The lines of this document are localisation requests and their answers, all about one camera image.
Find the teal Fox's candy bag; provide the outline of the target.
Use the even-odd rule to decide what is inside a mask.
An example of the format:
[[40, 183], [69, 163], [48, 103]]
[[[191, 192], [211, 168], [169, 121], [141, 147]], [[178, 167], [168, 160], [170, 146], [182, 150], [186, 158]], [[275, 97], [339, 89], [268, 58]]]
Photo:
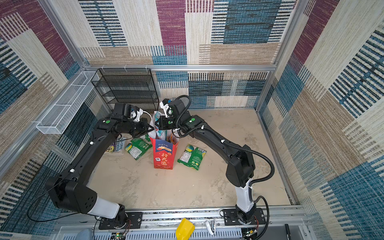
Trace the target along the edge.
[[[156, 123], [156, 121], [160, 120], [160, 117], [163, 117], [163, 116], [165, 116], [165, 115], [159, 111], [156, 111], [154, 114], [154, 123]], [[157, 140], [164, 140], [167, 142], [171, 142], [170, 130], [161, 130], [158, 125], [155, 125], [155, 129], [156, 129], [156, 139]]]

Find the red paper gift bag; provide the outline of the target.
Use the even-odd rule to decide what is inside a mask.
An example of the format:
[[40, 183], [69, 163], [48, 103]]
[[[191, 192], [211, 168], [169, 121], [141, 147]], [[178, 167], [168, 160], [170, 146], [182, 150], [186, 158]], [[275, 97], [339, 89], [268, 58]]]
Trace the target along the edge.
[[154, 114], [152, 116], [150, 125], [154, 127], [154, 130], [148, 133], [151, 144], [153, 146], [153, 163], [155, 169], [164, 169], [164, 170], [172, 170], [174, 167], [174, 162], [176, 159], [176, 153], [178, 149], [178, 144], [173, 145], [170, 142], [164, 140], [156, 139], [156, 129], [154, 123]]

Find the orange snack bag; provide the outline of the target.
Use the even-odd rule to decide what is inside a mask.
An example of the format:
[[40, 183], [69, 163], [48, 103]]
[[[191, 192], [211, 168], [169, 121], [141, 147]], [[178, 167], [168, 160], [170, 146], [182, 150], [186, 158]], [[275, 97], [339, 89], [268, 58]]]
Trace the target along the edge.
[[176, 145], [179, 142], [179, 138], [177, 136], [175, 136], [174, 134], [171, 134], [169, 137], [169, 141], [173, 145]]

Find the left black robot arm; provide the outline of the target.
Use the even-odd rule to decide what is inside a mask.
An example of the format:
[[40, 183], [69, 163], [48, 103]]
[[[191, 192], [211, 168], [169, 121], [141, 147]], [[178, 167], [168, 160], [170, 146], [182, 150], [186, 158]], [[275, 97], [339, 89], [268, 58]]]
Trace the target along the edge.
[[101, 119], [97, 122], [87, 144], [58, 177], [46, 181], [46, 189], [55, 207], [75, 213], [110, 219], [118, 225], [126, 222], [125, 207], [102, 199], [87, 184], [107, 148], [120, 134], [140, 137], [154, 128], [147, 119]]

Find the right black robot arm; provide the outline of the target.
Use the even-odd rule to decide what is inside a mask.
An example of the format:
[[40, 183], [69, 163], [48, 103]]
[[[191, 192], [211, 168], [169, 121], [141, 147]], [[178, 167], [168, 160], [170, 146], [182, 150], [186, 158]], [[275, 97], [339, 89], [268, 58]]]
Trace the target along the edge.
[[161, 116], [155, 122], [160, 130], [180, 129], [214, 150], [227, 163], [226, 177], [236, 187], [236, 210], [239, 222], [249, 224], [254, 219], [256, 210], [251, 197], [250, 182], [254, 176], [255, 163], [251, 149], [237, 145], [213, 130], [202, 118], [190, 116], [180, 126], [176, 126], [176, 118]]

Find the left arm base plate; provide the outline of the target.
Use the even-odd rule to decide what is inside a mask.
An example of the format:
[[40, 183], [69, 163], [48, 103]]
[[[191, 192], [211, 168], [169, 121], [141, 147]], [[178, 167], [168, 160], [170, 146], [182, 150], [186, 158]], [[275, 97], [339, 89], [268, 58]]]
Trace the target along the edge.
[[143, 212], [126, 212], [118, 214], [114, 219], [101, 218], [99, 230], [139, 229], [142, 224]]

